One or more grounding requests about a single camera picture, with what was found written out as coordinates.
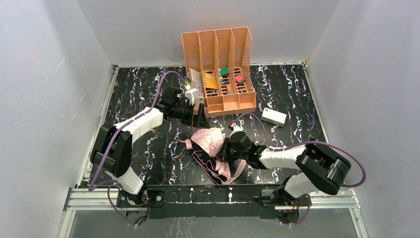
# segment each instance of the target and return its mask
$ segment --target yellow notebook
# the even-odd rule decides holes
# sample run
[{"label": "yellow notebook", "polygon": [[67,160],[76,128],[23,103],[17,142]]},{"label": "yellow notebook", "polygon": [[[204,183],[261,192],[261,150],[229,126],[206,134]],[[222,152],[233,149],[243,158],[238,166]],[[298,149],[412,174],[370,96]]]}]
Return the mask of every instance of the yellow notebook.
[{"label": "yellow notebook", "polygon": [[219,86],[217,85],[217,79],[215,78],[213,73],[203,73],[203,79],[204,79],[204,87],[206,88],[212,88],[212,89],[218,89]]}]

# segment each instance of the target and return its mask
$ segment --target pink bag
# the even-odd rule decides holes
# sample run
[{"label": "pink bag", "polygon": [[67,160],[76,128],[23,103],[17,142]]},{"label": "pink bag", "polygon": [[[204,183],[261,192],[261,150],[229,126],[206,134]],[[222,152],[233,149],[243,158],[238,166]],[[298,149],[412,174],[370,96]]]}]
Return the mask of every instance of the pink bag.
[{"label": "pink bag", "polygon": [[[218,154],[218,152],[222,149],[224,138],[220,128],[210,128],[210,129],[200,129],[194,132],[191,139],[186,139],[185,141],[180,140],[177,136],[174,138],[176,141],[185,143],[188,150],[193,149],[192,141],[199,145],[202,150],[204,150],[210,157],[214,157]],[[219,159],[215,160],[215,168],[208,163],[204,163],[200,157],[193,152],[193,157],[203,169],[203,171],[209,176],[209,178],[216,184],[231,184],[235,179],[241,174],[246,166],[246,161],[242,160],[239,163],[238,169],[236,170],[235,175],[232,177],[230,173],[229,164],[225,161],[221,161]],[[220,183],[214,181],[211,176],[208,174],[211,173],[212,176],[218,178]],[[219,176],[225,176],[227,178],[226,181],[220,179]]]}]

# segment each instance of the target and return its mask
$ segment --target robotic arm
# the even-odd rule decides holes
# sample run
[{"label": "robotic arm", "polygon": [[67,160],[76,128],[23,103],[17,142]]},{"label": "robotic arm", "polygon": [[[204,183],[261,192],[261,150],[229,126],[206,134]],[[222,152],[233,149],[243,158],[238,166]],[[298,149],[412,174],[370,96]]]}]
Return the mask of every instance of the robotic arm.
[{"label": "robotic arm", "polygon": [[[132,144],[149,130],[172,118],[180,119],[185,125],[209,128],[210,125],[204,116],[203,104],[194,104],[194,95],[197,92],[196,89],[190,89],[184,94],[180,88],[166,87],[159,103],[142,117],[138,118],[138,115],[145,113],[150,108],[145,108],[128,119],[133,122],[126,126],[115,139],[102,170],[122,185],[122,189],[129,201],[132,201],[131,203],[141,202],[141,195],[145,190],[143,181],[130,166]],[[194,115],[194,107],[198,108],[196,115]],[[90,156],[92,164],[99,166],[112,136],[125,123],[126,121],[113,126],[101,126]]]},{"label": "robotic arm", "polygon": [[269,197],[265,196],[267,204],[291,204],[300,196],[319,190],[336,195],[351,168],[348,160],[328,146],[307,144],[288,150],[273,150],[253,143],[235,124],[232,134],[225,140],[223,153],[225,160],[244,159],[255,169],[291,168],[302,171],[287,178]]}]

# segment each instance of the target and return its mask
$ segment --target small box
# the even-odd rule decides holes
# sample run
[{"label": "small box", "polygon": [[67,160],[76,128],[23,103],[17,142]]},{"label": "small box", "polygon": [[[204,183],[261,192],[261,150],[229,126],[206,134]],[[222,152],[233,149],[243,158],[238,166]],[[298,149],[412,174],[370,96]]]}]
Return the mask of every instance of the small box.
[{"label": "small box", "polygon": [[229,76],[229,69],[227,67],[223,67],[220,69],[220,74],[224,76]]},{"label": "small box", "polygon": [[271,110],[269,108],[264,108],[261,116],[261,120],[273,123],[275,125],[283,126],[286,122],[287,115],[284,113]]},{"label": "small box", "polygon": [[235,76],[235,81],[236,81],[236,83],[241,84],[241,83],[244,83],[245,82],[245,78],[242,75],[236,75]]}]

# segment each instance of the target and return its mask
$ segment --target orange plastic rack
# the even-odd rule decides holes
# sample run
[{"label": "orange plastic rack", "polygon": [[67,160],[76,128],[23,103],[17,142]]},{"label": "orange plastic rack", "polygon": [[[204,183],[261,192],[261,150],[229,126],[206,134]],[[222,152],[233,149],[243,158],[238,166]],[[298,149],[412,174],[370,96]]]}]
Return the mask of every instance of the orange plastic rack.
[{"label": "orange plastic rack", "polygon": [[[251,33],[248,27],[199,31],[181,34],[187,76],[190,68],[201,75],[209,73],[217,78],[217,89],[204,90],[206,117],[254,112],[257,106],[255,89],[250,78]],[[227,67],[229,76],[219,78],[219,69]],[[234,77],[241,74],[245,82],[237,84]],[[229,82],[232,94],[227,94]]]}]

